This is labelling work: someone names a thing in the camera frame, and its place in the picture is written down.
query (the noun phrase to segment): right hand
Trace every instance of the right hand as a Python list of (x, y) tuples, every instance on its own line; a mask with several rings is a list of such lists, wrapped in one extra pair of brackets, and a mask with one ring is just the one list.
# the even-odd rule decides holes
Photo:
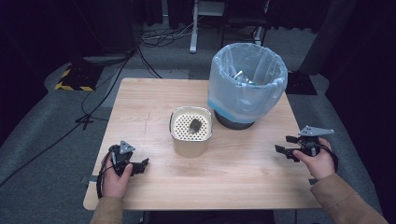
[[(319, 142), (331, 149), (330, 143), (326, 139), (319, 138)], [(332, 156), (326, 150), (321, 150), (315, 157), (307, 156), (299, 150), (294, 150), (293, 155), (305, 163), (309, 172), (316, 180), (335, 174)]]

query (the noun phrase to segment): trash can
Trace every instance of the trash can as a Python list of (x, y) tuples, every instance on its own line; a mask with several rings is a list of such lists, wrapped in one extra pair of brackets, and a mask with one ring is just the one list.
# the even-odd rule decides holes
[(207, 104), (223, 126), (244, 130), (274, 107), (287, 84), (279, 55), (255, 44), (231, 44), (212, 59)]

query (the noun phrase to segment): black controller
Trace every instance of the black controller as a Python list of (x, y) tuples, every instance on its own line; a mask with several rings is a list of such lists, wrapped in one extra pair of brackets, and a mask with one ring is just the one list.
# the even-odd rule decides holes
[(317, 136), (311, 137), (293, 137), (293, 136), (286, 136), (286, 141), (290, 143), (295, 143), (300, 145), (300, 148), (284, 148), (281, 146), (275, 145), (276, 152), (285, 154), (287, 159), (292, 159), (294, 161), (300, 161), (297, 159), (292, 153), (294, 150), (302, 151), (305, 155), (314, 157), (319, 154), (320, 146), (319, 146), (319, 139)]
[(111, 153), (111, 162), (113, 163), (114, 170), (118, 176), (122, 176), (125, 167), (131, 163), (134, 166), (131, 176), (143, 174), (146, 166), (149, 164), (149, 158), (142, 162), (129, 162), (132, 155), (134, 154), (134, 147), (121, 141), (120, 145), (111, 146), (109, 149)]
[(334, 169), (335, 172), (337, 172), (338, 157), (333, 152), (331, 152), (329, 148), (323, 146), (319, 142), (319, 138), (318, 138), (319, 135), (329, 134), (329, 133), (334, 133), (334, 131), (306, 126), (299, 132), (300, 137), (286, 136), (287, 142), (298, 144), (300, 148), (284, 148), (275, 145), (275, 150), (278, 153), (285, 154), (287, 159), (292, 159), (295, 162), (299, 162), (300, 160), (293, 155), (294, 150), (299, 150), (302, 151), (307, 156), (315, 157), (319, 154), (321, 149), (324, 149), (332, 156), (332, 161), (334, 162)]

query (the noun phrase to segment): left hand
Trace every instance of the left hand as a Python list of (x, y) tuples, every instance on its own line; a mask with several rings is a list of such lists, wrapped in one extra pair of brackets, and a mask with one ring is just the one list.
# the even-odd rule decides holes
[[(107, 158), (106, 168), (113, 166), (111, 155)], [(116, 197), (122, 199), (128, 189), (128, 181), (131, 176), (133, 166), (128, 164), (121, 177), (116, 174), (114, 168), (109, 168), (103, 174), (102, 192), (104, 197)]]

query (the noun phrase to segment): hand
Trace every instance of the hand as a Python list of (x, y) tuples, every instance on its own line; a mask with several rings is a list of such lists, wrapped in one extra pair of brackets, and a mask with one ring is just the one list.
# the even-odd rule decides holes
[[(112, 167), (113, 163), (111, 162), (111, 155), (108, 157), (106, 161), (106, 169)], [(123, 198), (125, 196), (129, 177), (131, 176), (133, 166), (132, 164), (128, 164), (122, 176), (119, 177), (116, 174), (116, 171), (113, 168), (109, 168), (103, 174), (103, 184), (102, 184), (102, 192), (104, 197), (116, 197)]]
[[(319, 138), (319, 142), (331, 149), (330, 143), (326, 139)], [(326, 150), (322, 149), (315, 157), (307, 156), (299, 150), (294, 150), (293, 155), (305, 163), (309, 172), (316, 180), (320, 180), (328, 175), (335, 174), (332, 156)]]

